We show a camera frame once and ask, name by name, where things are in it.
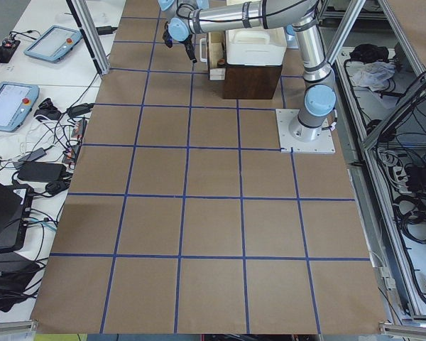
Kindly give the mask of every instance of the grid square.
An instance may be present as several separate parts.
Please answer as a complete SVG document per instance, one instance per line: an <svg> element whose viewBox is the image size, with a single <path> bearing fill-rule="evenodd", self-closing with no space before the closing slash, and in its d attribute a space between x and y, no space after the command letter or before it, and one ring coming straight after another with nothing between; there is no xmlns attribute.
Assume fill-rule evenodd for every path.
<svg viewBox="0 0 426 341"><path fill-rule="evenodd" d="M176 259L117 259L104 332L173 332L176 285Z"/></svg>
<svg viewBox="0 0 426 341"><path fill-rule="evenodd" d="M193 109L191 146L238 147L236 110Z"/></svg>
<svg viewBox="0 0 426 341"><path fill-rule="evenodd" d="M165 44L155 44L151 70L191 72L192 63L187 57L185 47L182 44L175 43L172 48L168 48Z"/></svg>
<svg viewBox="0 0 426 341"><path fill-rule="evenodd" d="M88 122L87 144L134 144L140 107L97 105Z"/></svg>
<svg viewBox="0 0 426 341"><path fill-rule="evenodd" d="M122 207L122 197L68 196L51 251L113 254Z"/></svg>
<svg viewBox="0 0 426 341"><path fill-rule="evenodd" d="M306 261L246 262L253 334L317 334Z"/></svg>
<svg viewBox="0 0 426 341"><path fill-rule="evenodd" d="M96 103L142 104L147 72L111 70L101 81Z"/></svg>
<svg viewBox="0 0 426 341"><path fill-rule="evenodd" d="M302 202L311 257L369 257L355 202Z"/></svg>
<svg viewBox="0 0 426 341"><path fill-rule="evenodd" d="M191 75L152 72L145 104L190 105Z"/></svg>
<svg viewBox="0 0 426 341"><path fill-rule="evenodd" d="M246 197L295 197L292 163L279 151L242 151Z"/></svg>
<svg viewBox="0 0 426 341"><path fill-rule="evenodd" d="M111 67L147 70L152 48L151 43L115 43L109 57Z"/></svg>
<svg viewBox="0 0 426 341"><path fill-rule="evenodd" d="M295 154L300 197L354 198L340 151L332 155Z"/></svg>
<svg viewBox="0 0 426 341"><path fill-rule="evenodd" d="M143 108L138 144L186 146L188 117L188 108Z"/></svg>
<svg viewBox="0 0 426 341"><path fill-rule="evenodd" d="M300 50L288 48L284 54L282 75L301 77L304 71Z"/></svg>
<svg viewBox="0 0 426 341"><path fill-rule="evenodd" d="M186 150L138 148L129 192L133 194L182 195Z"/></svg>
<svg viewBox="0 0 426 341"><path fill-rule="evenodd" d="M236 99L222 99L222 82L210 82L208 75L193 75L192 105L236 108Z"/></svg>
<svg viewBox="0 0 426 341"><path fill-rule="evenodd" d="M133 149L83 146L72 177L71 193L125 193Z"/></svg>
<svg viewBox="0 0 426 341"><path fill-rule="evenodd" d="M178 332L244 334L243 261L183 259Z"/></svg>
<svg viewBox="0 0 426 341"><path fill-rule="evenodd" d="M305 101L305 81L299 77L283 77L285 108L301 109Z"/></svg>
<svg viewBox="0 0 426 341"><path fill-rule="evenodd" d="M182 253L241 256L240 200L187 199Z"/></svg>
<svg viewBox="0 0 426 341"><path fill-rule="evenodd" d="M279 149L274 110L240 109L240 137L243 148Z"/></svg>
<svg viewBox="0 0 426 341"><path fill-rule="evenodd" d="M272 99L239 99L240 108L259 108L259 109L273 109L283 107L283 94L281 92L281 84L275 89L275 94Z"/></svg>
<svg viewBox="0 0 426 341"><path fill-rule="evenodd" d="M127 0L122 16L157 18L159 16L159 10L160 7L157 1Z"/></svg>
<svg viewBox="0 0 426 341"><path fill-rule="evenodd" d="M378 324L387 317L371 263L312 261L310 265L322 334L378 334ZM344 279L343 285L338 285L338 278Z"/></svg>
<svg viewBox="0 0 426 341"><path fill-rule="evenodd" d="M248 256L305 256L296 202L244 200L244 226Z"/></svg>
<svg viewBox="0 0 426 341"><path fill-rule="evenodd" d="M181 199L129 197L121 227L120 254L178 254L181 210Z"/></svg>
<svg viewBox="0 0 426 341"><path fill-rule="evenodd" d="M112 258L51 256L31 314L38 332L99 333L111 265ZM73 276L73 269L82 275Z"/></svg>
<svg viewBox="0 0 426 341"><path fill-rule="evenodd" d="M157 24L157 19L121 18L115 41L147 41L152 43L155 40Z"/></svg>
<svg viewBox="0 0 426 341"><path fill-rule="evenodd" d="M192 149L187 177L187 194L239 196L238 152Z"/></svg>

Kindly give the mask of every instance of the white plastic container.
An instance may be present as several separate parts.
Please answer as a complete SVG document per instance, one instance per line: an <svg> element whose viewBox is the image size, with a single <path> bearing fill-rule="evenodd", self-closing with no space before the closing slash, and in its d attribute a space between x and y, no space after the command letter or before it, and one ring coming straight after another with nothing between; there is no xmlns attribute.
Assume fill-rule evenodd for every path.
<svg viewBox="0 0 426 341"><path fill-rule="evenodd" d="M240 28L226 32L227 63L235 65L281 65L287 41L283 28Z"/></svg>

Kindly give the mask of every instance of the robotic arm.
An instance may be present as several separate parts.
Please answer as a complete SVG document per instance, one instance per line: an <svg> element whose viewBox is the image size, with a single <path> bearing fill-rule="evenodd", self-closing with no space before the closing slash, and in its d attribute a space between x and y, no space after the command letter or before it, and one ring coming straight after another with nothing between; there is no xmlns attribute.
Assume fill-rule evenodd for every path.
<svg viewBox="0 0 426 341"><path fill-rule="evenodd" d="M294 138L315 140L325 117L336 102L334 73L325 58L315 17L318 0L260 0L208 8L208 0L158 0L169 24L166 45L171 38L186 47L195 63L192 34L263 26L265 29L292 25L304 66L305 105L290 125Z"/></svg>

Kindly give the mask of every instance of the power adapter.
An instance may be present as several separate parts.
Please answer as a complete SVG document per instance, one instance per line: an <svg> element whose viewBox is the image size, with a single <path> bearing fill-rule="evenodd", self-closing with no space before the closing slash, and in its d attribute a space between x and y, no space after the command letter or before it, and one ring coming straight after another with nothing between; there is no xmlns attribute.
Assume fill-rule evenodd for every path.
<svg viewBox="0 0 426 341"><path fill-rule="evenodd" d="M117 30L118 27L112 26L100 26L97 27L98 36L104 36L106 34L112 34Z"/></svg>
<svg viewBox="0 0 426 341"><path fill-rule="evenodd" d="M91 112L92 107L94 106L94 103L83 103L76 105L74 107L70 107L66 110L66 114L71 118L74 119L75 117L78 117L83 114L88 114Z"/></svg>

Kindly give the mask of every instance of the gray floor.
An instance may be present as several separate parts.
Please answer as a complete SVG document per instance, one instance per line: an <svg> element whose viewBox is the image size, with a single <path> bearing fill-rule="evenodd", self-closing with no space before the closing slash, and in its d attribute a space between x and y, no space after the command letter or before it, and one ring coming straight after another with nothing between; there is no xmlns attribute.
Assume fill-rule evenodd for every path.
<svg viewBox="0 0 426 341"><path fill-rule="evenodd" d="M0 0L0 44L17 24L29 3L30 0Z"/></svg>

